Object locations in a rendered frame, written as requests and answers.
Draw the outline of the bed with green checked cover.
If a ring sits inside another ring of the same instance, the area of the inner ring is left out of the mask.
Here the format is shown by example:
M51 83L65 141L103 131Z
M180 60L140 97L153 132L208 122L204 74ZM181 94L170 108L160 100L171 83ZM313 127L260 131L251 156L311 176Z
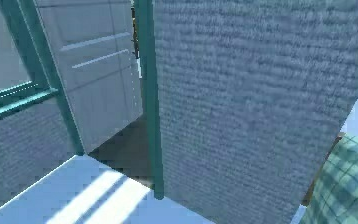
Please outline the bed with green checked cover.
M334 146L299 224L358 224L358 136Z

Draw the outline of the window with teal frame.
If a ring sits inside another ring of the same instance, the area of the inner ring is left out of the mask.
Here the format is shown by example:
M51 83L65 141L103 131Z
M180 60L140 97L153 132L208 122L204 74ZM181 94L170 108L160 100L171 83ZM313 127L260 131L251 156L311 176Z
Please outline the window with teal frame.
M55 96L19 0L0 0L0 119Z

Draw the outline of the pale grey room door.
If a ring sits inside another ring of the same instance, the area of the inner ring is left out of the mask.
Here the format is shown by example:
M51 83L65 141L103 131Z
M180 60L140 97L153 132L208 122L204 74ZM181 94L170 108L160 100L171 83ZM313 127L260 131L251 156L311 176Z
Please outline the pale grey room door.
M35 0L53 60L90 153L142 113L130 0Z

